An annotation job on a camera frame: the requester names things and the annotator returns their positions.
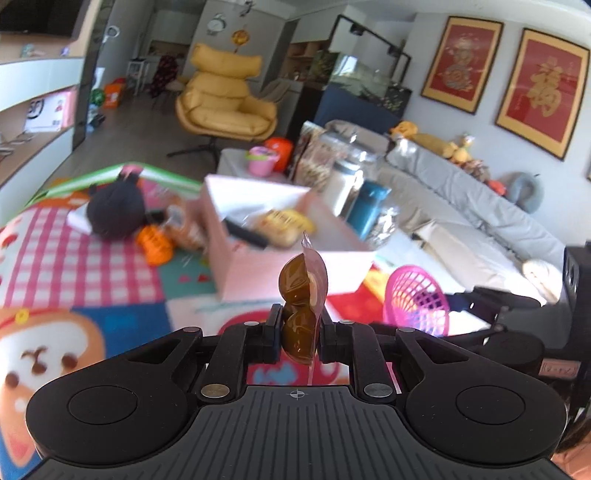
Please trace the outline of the pink plastic strainer scoop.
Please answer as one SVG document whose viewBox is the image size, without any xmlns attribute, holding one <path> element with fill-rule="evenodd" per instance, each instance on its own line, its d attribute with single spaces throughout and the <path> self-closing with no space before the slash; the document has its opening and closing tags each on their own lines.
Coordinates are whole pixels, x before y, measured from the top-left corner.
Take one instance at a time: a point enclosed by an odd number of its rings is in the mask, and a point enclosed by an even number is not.
<svg viewBox="0 0 591 480">
<path fill-rule="evenodd" d="M 447 336 L 450 307 L 435 279 L 416 265 L 401 266 L 386 284 L 383 322 L 432 336 Z"/>
</svg>

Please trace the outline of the red snack packet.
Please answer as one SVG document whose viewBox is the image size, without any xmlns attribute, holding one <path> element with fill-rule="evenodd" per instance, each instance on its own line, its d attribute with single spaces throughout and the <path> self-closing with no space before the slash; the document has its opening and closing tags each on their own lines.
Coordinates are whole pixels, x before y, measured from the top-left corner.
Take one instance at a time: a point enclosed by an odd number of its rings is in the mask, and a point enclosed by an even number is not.
<svg viewBox="0 0 591 480">
<path fill-rule="evenodd" d="M 280 271 L 279 290 L 284 301 L 281 347 L 291 360 L 311 365 L 329 279 L 325 262 L 307 232 L 301 239 L 301 248 L 301 254 L 291 258 Z"/>
</svg>

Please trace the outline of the black cylindrical handle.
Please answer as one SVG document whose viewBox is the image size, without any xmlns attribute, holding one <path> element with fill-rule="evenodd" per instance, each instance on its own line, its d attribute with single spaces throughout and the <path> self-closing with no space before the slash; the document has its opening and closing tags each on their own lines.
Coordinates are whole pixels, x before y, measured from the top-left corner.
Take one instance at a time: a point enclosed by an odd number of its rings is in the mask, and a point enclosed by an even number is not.
<svg viewBox="0 0 591 480">
<path fill-rule="evenodd" d="M 230 220 L 229 218 L 225 218 L 223 224 L 228 230 L 229 235 L 237 238 L 238 240 L 242 240 L 246 244 L 250 246 L 259 248 L 259 249 L 266 249 L 267 246 L 270 245 L 269 240 L 266 239 L 263 235 L 256 233 L 252 230 L 246 229 L 245 227 L 240 226 L 235 221 Z"/>
</svg>

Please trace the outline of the packaged small bread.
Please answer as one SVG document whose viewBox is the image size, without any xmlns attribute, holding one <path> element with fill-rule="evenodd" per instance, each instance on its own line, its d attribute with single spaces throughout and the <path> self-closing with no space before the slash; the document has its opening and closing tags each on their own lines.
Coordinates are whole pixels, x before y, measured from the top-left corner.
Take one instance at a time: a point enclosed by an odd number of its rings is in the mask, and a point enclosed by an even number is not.
<svg viewBox="0 0 591 480">
<path fill-rule="evenodd" d="M 314 222 L 294 209 L 267 211 L 256 218 L 253 229 L 277 248 L 290 248 L 304 233 L 317 231 Z"/>
</svg>

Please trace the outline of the orange pumpkin toy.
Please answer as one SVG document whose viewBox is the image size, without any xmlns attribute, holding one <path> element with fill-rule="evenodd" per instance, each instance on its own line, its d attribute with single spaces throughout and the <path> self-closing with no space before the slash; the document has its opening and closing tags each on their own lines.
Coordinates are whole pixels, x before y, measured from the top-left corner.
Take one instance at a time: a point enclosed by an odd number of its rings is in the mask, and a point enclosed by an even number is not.
<svg viewBox="0 0 591 480">
<path fill-rule="evenodd" d="M 143 226 L 137 233 L 136 244 L 142 250 L 146 263 L 151 267 L 164 265 L 174 256 L 174 243 L 163 229 L 156 225 Z"/>
</svg>

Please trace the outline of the black plush toy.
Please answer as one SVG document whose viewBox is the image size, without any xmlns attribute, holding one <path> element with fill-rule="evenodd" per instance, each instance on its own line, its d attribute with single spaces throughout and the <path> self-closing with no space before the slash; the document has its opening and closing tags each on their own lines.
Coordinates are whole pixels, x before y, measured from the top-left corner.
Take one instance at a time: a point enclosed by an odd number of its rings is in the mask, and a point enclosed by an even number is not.
<svg viewBox="0 0 591 480">
<path fill-rule="evenodd" d="M 123 240 L 145 220 L 146 207 L 136 172 L 121 172 L 117 178 L 91 191 L 87 219 L 92 233 L 102 240 Z"/>
</svg>

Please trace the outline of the grey neck pillow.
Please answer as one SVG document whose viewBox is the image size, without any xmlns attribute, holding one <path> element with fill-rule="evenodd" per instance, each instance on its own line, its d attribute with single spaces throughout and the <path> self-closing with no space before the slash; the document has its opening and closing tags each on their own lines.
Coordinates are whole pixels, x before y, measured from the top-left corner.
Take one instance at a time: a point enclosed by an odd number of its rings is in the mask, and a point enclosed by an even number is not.
<svg viewBox="0 0 591 480">
<path fill-rule="evenodd" d="M 544 186 L 538 175 L 518 173 L 507 186 L 505 198 L 526 213 L 539 210 L 544 199 Z"/>
</svg>

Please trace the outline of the pink gift box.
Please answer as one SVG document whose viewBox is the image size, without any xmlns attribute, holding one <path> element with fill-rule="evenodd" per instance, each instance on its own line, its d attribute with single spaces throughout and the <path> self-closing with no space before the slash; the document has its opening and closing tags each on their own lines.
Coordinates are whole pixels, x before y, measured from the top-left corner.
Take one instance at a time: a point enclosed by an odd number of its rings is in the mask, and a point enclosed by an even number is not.
<svg viewBox="0 0 591 480">
<path fill-rule="evenodd" d="M 280 296 L 279 275 L 288 260 L 301 254 L 304 236 L 328 271 L 329 294 L 356 291 L 374 261 L 374 252 L 349 224 L 332 214 L 310 188 L 269 181 L 209 175 L 200 201 L 207 253 L 217 294 L 223 302 L 271 300 Z M 294 210 L 311 221 L 312 230 L 273 236 L 266 246 L 259 226 L 267 214 Z"/>
</svg>

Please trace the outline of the small glass jar of nuts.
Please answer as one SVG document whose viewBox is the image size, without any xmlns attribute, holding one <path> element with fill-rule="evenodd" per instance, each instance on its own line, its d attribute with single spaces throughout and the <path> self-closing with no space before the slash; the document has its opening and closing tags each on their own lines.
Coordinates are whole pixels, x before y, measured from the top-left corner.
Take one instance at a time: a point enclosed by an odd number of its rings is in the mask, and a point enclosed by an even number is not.
<svg viewBox="0 0 591 480">
<path fill-rule="evenodd" d="M 385 246 L 398 228 L 398 206 L 383 207 L 365 240 L 370 250 L 377 250 Z"/>
</svg>

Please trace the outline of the packaged bread in clear bag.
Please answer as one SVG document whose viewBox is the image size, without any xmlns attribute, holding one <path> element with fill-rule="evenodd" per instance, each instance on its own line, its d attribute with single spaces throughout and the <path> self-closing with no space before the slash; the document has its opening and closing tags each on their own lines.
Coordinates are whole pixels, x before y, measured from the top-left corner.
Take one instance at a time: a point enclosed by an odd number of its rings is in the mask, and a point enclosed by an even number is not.
<svg viewBox="0 0 591 480">
<path fill-rule="evenodd" d="M 183 250 L 198 251 L 206 247 L 204 230 L 183 203 L 170 203 L 165 208 L 163 227 L 166 235 Z"/>
</svg>

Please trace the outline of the teal thermos bottle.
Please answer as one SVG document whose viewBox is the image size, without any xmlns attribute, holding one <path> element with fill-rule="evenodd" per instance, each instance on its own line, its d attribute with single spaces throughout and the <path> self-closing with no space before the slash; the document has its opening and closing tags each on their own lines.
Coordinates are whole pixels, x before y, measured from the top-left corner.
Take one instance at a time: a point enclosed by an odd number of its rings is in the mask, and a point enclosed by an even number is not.
<svg viewBox="0 0 591 480">
<path fill-rule="evenodd" d="M 365 240 L 369 235 L 370 229 L 380 213 L 381 206 L 390 193 L 390 187 L 371 180 L 363 182 L 346 218 L 346 223 L 351 226 L 361 240 Z"/>
</svg>

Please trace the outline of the large glass jar with lid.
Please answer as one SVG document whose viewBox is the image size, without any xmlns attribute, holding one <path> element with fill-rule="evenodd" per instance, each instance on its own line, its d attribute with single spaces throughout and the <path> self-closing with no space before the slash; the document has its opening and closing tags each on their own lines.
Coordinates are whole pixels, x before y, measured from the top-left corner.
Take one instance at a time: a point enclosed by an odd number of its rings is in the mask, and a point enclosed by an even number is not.
<svg viewBox="0 0 591 480">
<path fill-rule="evenodd" d="M 362 127 L 337 125 L 336 129 L 304 126 L 294 157 L 291 179 L 298 186 L 322 192 L 336 160 L 359 165 L 372 171 L 384 158 L 388 141 Z"/>
</svg>

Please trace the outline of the pink toy bucket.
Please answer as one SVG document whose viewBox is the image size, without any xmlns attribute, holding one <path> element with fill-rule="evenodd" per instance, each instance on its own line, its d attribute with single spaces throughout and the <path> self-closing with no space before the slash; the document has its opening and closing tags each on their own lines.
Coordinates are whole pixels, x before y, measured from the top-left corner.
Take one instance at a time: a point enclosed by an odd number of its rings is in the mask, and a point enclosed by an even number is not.
<svg viewBox="0 0 591 480">
<path fill-rule="evenodd" d="M 245 154 L 247 169 L 253 176 L 266 178 L 273 173 L 277 161 L 280 160 L 280 154 L 276 150 L 256 146 L 249 149 Z"/>
</svg>

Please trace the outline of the black television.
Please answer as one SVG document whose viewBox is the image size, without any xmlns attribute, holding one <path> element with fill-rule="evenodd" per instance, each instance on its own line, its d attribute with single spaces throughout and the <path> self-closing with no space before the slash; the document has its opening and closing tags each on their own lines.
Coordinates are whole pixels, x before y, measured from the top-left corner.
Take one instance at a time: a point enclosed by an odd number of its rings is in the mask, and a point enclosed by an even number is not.
<svg viewBox="0 0 591 480">
<path fill-rule="evenodd" d="M 83 0 L 2 1 L 0 31 L 77 39 L 89 5 Z"/>
</svg>

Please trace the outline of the white wall shelf unit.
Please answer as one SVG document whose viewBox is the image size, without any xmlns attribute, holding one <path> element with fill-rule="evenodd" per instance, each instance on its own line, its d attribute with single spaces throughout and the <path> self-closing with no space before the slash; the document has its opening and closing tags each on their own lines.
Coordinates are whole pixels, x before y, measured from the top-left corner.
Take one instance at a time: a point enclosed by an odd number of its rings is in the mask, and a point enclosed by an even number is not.
<svg viewBox="0 0 591 480">
<path fill-rule="evenodd" d="M 73 151 L 84 60 L 1 64 L 1 222 L 19 213 Z"/>
</svg>

